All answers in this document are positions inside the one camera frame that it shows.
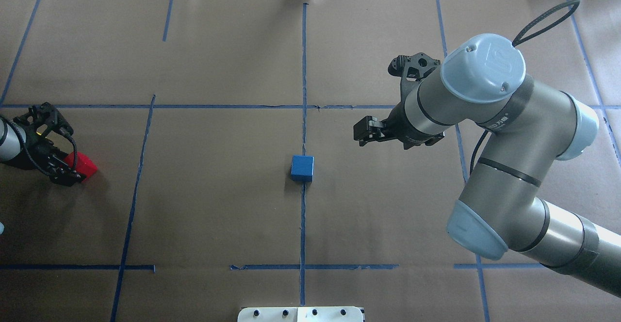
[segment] blue wooden block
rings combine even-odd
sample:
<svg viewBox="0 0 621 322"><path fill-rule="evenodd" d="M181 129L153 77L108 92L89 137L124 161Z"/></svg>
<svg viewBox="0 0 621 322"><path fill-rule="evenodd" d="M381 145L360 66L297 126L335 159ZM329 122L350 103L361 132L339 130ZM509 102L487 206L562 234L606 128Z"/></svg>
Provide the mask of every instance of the blue wooden block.
<svg viewBox="0 0 621 322"><path fill-rule="evenodd" d="M312 172L315 165L313 156L294 155L291 159L291 180L312 181Z"/></svg>

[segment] robotic arm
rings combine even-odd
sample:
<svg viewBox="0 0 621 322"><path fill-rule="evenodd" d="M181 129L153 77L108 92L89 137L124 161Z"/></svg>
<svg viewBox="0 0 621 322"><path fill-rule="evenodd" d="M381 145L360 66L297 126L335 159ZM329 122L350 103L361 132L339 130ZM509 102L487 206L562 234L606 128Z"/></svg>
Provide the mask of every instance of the robotic arm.
<svg viewBox="0 0 621 322"><path fill-rule="evenodd" d="M401 102L387 119L354 125L360 146L433 145L465 119L492 132L448 220L453 240L492 260L512 249L621 297L621 236L536 197L554 160L594 141L593 109L527 75L522 53L495 34L466 41L442 65L400 55L388 72L401 77Z"/></svg>
<svg viewBox="0 0 621 322"><path fill-rule="evenodd" d="M71 142L67 154L47 139L51 132ZM38 169L51 182L71 186L97 171L91 160L76 149L73 128L50 103L33 105L13 121L0 115L0 162L20 169Z"/></svg>

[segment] metal bracket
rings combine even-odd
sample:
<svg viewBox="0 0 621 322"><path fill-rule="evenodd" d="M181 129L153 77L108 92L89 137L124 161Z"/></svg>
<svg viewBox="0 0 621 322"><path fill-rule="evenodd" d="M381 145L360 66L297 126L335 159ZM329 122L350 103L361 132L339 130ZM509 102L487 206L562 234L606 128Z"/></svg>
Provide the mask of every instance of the metal bracket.
<svg viewBox="0 0 621 322"><path fill-rule="evenodd" d="M425 53L412 56L399 55L388 65L388 73L401 77L401 101L405 101L410 92L421 85L421 80L440 66L438 59L432 59Z"/></svg>
<svg viewBox="0 0 621 322"><path fill-rule="evenodd" d="M364 308L315 306L244 308L237 322L364 322Z"/></svg>

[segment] black cable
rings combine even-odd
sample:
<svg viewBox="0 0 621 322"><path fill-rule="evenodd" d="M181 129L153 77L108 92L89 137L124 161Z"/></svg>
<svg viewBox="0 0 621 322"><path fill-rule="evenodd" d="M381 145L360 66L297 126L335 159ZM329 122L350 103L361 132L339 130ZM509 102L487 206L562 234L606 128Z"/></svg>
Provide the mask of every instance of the black cable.
<svg viewBox="0 0 621 322"><path fill-rule="evenodd" d="M565 21L565 19L567 19L568 17L570 17L570 15L572 15L576 9L578 8L578 6L580 5L580 0L571 0L568 2L563 2L557 6L554 6L552 8L550 8L548 11L546 11L545 13L543 13L542 15L539 15L535 20L531 21L528 25L526 25L519 34L517 34L517 36L515 37L515 39L512 42L512 45L514 47L518 46L519 44L522 44L526 41L528 41L529 39L532 39L534 37L537 37L538 35L541 35L542 33L550 30L551 28L553 28L556 25L559 25L561 22ZM568 11L565 15L563 15L561 18L559 18L559 20L552 22L552 24L546 26L545 28L535 32L534 34L531 34L525 38L522 38L526 32L528 32L531 28L533 28L533 26L539 24L539 22L543 21L546 17L549 17L550 15L556 13L559 10L562 10L565 7L568 6L572 6L572 8L570 9L570 11Z"/></svg>
<svg viewBox="0 0 621 322"><path fill-rule="evenodd" d="M71 146L73 146L73 166L71 167L71 171L76 171L76 166L78 165L78 146L76 145L76 141L73 140L73 137L69 134L63 136L65 139L69 140Z"/></svg>
<svg viewBox="0 0 621 322"><path fill-rule="evenodd" d="M22 133L20 133L17 127L15 126L15 123L13 123L13 121L9 120L8 118L2 116L2 114L0 114L0 119L4 119L4 121L6 121L6 123L13 129L13 132L15 132L15 135L17 136L17 140L19 141L20 146L22 147L22 149L24 149L24 152L26 153L27 158L31 161L31 163L35 166L35 168L38 169L39 172L42 172L48 177L55 177L54 174L47 172L46 170L41 168L41 166L38 165L38 163L36 163L35 160L33 160L33 157L31 156L30 152L28 151L28 149L26 149L26 141L24 140Z"/></svg>
<svg viewBox="0 0 621 322"><path fill-rule="evenodd" d="M488 136L489 133L490 133L489 130L486 130L485 132L483 132L483 135L481 135L481 138L479 138L478 143L476 143L476 146L474 146L474 151L472 152L472 158L470 158L470 174L472 174L472 171L474 170L474 160L476 159L476 154L477 152L479 152L479 149L481 148L481 144L483 143L483 141L485 140L485 137Z"/></svg>

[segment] light blue joint cover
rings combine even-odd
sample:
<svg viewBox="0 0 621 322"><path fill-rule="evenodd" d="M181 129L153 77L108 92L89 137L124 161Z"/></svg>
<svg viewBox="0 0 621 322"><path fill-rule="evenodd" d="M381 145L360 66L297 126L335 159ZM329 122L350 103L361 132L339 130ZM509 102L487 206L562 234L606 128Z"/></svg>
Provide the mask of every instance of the light blue joint cover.
<svg viewBox="0 0 621 322"><path fill-rule="evenodd" d="M440 67L444 86L476 104L510 97L526 77L522 53L496 34L480 34L453 50Z"/></svg>
<svg viewBox="0 0 621 322"><path fill-rule="evenodd" d="M455 202L448 218L446 232L455 242L475 254L490 260L499 260L508 250L494 229L462 201Z"/></svg>
<svg viewBox="0 0 621 322"><path fill-rule="evenodd" d="M559 161L567 161L580 156L584 149L595 141L597 130L599 129L599 119L597 114L595 114L595 110L577 101L570 94L567 94L567 96L572 99L576 108L576 132L565 152L556 158Z"/></svg>

